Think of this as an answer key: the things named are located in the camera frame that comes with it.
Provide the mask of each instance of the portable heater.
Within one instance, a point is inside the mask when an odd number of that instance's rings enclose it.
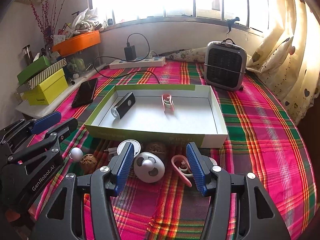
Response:
[[[211,41],[205,53],[204,79],[225,90],[239,90],[245,73],[247,53],[235,44]]]

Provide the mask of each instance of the black cable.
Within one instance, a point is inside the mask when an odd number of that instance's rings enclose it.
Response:
[[[235,45],[235,43],[233,42],[233,40],[232,39],[230,39],[230,38],[227,38],[227,39],[225,39],[224,41],[222,41],[222,42],[227,42],[227,40],[231,40],[232,41],[232,44],[233,45]]]
[[[130,37],[131,35],[133,35],[133,34],[140,34],[140,35],[143,36],[143,37],[146,39],[146,41],[147,41],[147,44],[148,44],[148,54],[147,54],[143,59],[139,59],[139,60],[125,60],[125,59],[118,58],[118,57],[99,56],[99,57],[96,57],[96,58],[94,59],[93,65],[94,65],[95,61],[96,61],[98,58],[100,58],[100,57],[114,58],[114,59],[119,59],[119,60],[122,60],[122,61],[125,61],[125,62],[139,62],[139,61],[142,61],[142,60],[146,59],[146,58],[149,56],[149,53],[150,53],[149,41],[148,41],[147,38],[146,38],[143,34],[141,34],[141,33],[131,33],[131,34],[128,36],[127,41],[129,40],[129,37]]]
[[[156,54],[157,57],[159,57],[158,53],[156,53],[154,50],[151,50],[150,52],[153,52],[154,54]]]
[[[155,78],[156,78],[156,80],[157,80],[157,82],[158,82],[158,84],[161,84],[160,83],[160,81],[159,81],[159,79],[158,79],[158,77],[152,72],[152,71],[149,71],[149,70],[138,70],[138,71],[133,71],[133,72],[130,72],[130,73],[127,73],[127,74],[124,74],[124,75],[122,75],[122,76],[116,76],[116,77],[107,77],[107,76],[105,76],[104,74],[101,74],[97,69],[96,69],[96,67],[93,65],[93,67],[94,67],[94,69],[101,75],[101,76],[103,76],[103,77],[105,77],[105,78],[111,78],[111,79],[116,79],[116,78],[123,78],[123,77],[125,77],[125,76],[127,76],[127,75],[130,75],[130,74],[133,74],[133,73],[138,73],[138,72],[143,72],[143,73],[145,73],[145,72],[148,72],[148,73],[151,73],[152,75],[154,75],[155,76]]]
[[[159,81],[158,77],[157,77],[152,71],[149,71],[149,70],[133,71],[133,72],[127,73],[127,74],[125,74],[125,75],[116,76],[116,77],[108,77],[108,76],[105,76],[104,74],[101,74],[101,73],[97,70],[97,68],[96,68],[96,66],[95,66],[95,61],[96,61],[98,58],[101,58],[101,57],[108,57],[108,58],[119,59],[119,60],[122,60],[122,61],[125,61],[125,62],[139,62],[139,61],[142,61],[142,60],[146,59],[146,58],[149,56],[149,53],[150,53],[150,45],[149,45],[149,42],[148,42],[147,38],[146,38],[143,34],[141,34],[141,33],[131,33],[131,34],[128,36],[128,38],[127,38],[127,43],[129,42],[129,37],[130,37],[131,35],[133,35],[133,34],[140,34],[140,35],[142,35],[142,36],[146,39],[146,41],[147,41],[147,44],[148,44],[148,54],[147,54],[143,59],[134,60],[134,61],[128,61],[128,60],[121,59],[121,58],[117,58],[117,57],[99,56],[99,57],[96,57],[96,58],[94,59],[94,61],[93,61],[93,67],[94,67],[94,69],[95,69],[95,70],[97,71],[97,73],[99,73],[101,76],[103,76],[103,77],[105,77],[105,78],[110,78],[110,79],[123,78],[123,77],[125,77],[125,76],[130,75],[130,74],[138,73],[138,72],[143,72],[143,73],[148,72],[148,73],[151,73],[152,75],[154,75],[155,78],[156,78],[156,80],[157,80],[157,82],[158,82],[158,84],[160,84],[160,81]]]

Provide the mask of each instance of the dried branch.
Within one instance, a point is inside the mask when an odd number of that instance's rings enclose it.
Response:
[[[52,11],[51,11],[51,20],[50,20],[51,26],[54,25],[54,19],[53,19],[53,24],[52,24],[52,16],[53,16],[53,10],[54,10],[54,16],[56,15],[56,4],[57,4],[57,0],[54,0],[53,5],[52,5]]]
[[[46,0],[45,1],[45,13],[44,13],[44,19],[45,19],[45,26],[46,27],[49,27],[48,12],[49,12],[49,0]]]
[[[44,4],[43,4],[43,0],[41,0],[41,8],[42,8],[42,23],[44,23]]]
[[[56,25],[55,25],[55,26],[54,26],[54,28],[53,28],[53,32],[52,32],[52,34],[54,34],[54,33],[55,33],[55,31],[56,31],[56,27],[57,27],[57,24],[58,24],[58,19],[59,19],[59,16],[60,16],[60,13],[61,13],[61,10],[62,10],[62,7],[63,7],[63,4],[64,4],[64,1],[65,1],[65,0],[63,0],[63,2],[62,2],[62,4],[61,4],[60,11],[59,11],[59,14],[58,14],[58,17],[57,17],[57,22],[56,22]]]
[[[40,20],[40,17],[39,15],[37,14],[37,11],[36,11],[36,8],[35,8],[35,5],[33,4],[33,2],[30,0],[30,4],[31,4],[31,7],[32,7],[32,10],[33,10],[33,14],[34,16],[36,17],[36,20],[37,20],[37,23],[38,23],[38,26],[41,30],[42,33],[44,33],[44,26],[43,26],[43,23],[41,22]]]

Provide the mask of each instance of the power strip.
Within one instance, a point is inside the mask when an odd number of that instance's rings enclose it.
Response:
[[[136,68],[136,67],[163,67],[165,64],[165,57],[153,57],[151,59],[144,59],[138,62],[126,62],[123,60],[115,60],[110,63],[110,69],[119,69],[119,68]]]

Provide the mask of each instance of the cardboard box lid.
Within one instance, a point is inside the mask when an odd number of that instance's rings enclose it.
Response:
[[[33,78],[36,74],[49,67],[50,65],[51,62],[46,56],[40,57],[17,75],[19,84],[24,84],[25,82]]]
[[[136,102],[115,120],[111,108],[127,93]],[[164,112],[161,96],[173,97],[174,112]],[[182,84],[116,85],[84,123],[93,137],[140,142],[160,140],[174,144],[195,142],[201,148],[219,148],[228,130],[210,86]]]
[[[31,96],[39,93],[43,93],[48,87],[54,84],[58,79],[64,76],[63,69],[58,70],[56,73],[52,74],[47,79],[43,80],[39,85],[37,85],[33,90],[26,91],[26,96]]]

